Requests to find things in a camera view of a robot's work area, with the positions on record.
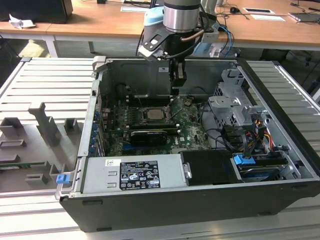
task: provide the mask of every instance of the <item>white paper sheet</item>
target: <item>white paper sheet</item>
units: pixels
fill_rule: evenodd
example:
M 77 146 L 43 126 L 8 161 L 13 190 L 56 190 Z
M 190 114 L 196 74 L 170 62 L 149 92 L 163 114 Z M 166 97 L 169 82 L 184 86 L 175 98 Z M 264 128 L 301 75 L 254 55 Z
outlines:
M 280 16 L 251 14 L 255 20 L 286 21 Z
M 31 28 L 36 26 L 31 20 L 21 20 L 11 16 L 11 14 L 9 14 L 9 16 L 9 23 L 17 29 Z

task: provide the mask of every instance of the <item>motherboard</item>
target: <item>motherboard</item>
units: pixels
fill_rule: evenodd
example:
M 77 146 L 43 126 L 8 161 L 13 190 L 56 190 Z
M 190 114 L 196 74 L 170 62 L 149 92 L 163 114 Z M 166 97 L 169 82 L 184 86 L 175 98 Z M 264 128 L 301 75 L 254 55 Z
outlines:
M 110 101 L 103 121 L 106 156 L 210 149 L 199 120 L 200 104 L 191 96 Z

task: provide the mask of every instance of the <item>green circuit board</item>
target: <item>green circuit board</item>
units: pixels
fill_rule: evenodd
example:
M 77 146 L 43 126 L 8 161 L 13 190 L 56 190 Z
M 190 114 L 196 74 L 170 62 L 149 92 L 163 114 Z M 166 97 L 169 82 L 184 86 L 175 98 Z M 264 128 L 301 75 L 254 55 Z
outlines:
M 112 156 L 134 156 L 134 155 L 159 155 L 159 154 L 177 154 L 184 150 L 202 150 L 210 149 L 208 138 L 202 130 L 198 118 L 200 116 L 197 104 L 193 103 L 190 98 L 178 97 L 170 103 L 165 111 L 170 116 L 170 122 L 178 126 L 176 134 L 168 134 L 165 145 L 153 147 L 132 147 L 130 144 L 130 134 L 132 130 L 127 126 L 141 122 L 143 114 L 148 109 L 157 108 L 157 113 L 161 107 L 138 107 L 129 106 L 126 101 L 115 101 L 110 104 L 110 115 L 106 123 L 105 135 L 107 135 L 108 157 Z M 140 131 L 173 131 L 172 129 L 161 127 L 146 127 Z

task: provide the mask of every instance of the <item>power supply label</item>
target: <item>power supply label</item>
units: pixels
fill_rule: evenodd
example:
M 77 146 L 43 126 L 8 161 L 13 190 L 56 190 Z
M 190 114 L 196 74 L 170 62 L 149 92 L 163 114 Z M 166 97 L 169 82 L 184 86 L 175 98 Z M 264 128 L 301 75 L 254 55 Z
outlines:
M 156 188 L 160 188 L 158 161 L 121 162 L 121 190 Z

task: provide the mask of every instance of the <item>blue cable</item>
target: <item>blue cable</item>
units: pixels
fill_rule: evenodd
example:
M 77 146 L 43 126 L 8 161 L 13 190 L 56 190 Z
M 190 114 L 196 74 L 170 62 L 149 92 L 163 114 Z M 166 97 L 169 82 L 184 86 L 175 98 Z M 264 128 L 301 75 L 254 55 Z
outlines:
M 230 32 L 227 30 L 227 29 L 225 29 L 223 26 L 221 26 L 220 25 L 220 28 L 222 28 L 227 34 L 228 34 L 228 37 L 229 37 L 229 40 L 230 40 L 230 42 L 229 42 L 229 48 L 228 48 L 228 52 L 225 54 L 225 58 L 227 57 L 227 55 L 228 55 L 228 53 L 230 52 L 230 50 L 231 50 L 231 46 L 232 46 L 232 38 L 231 38 L 231 34 L 230 34 Z

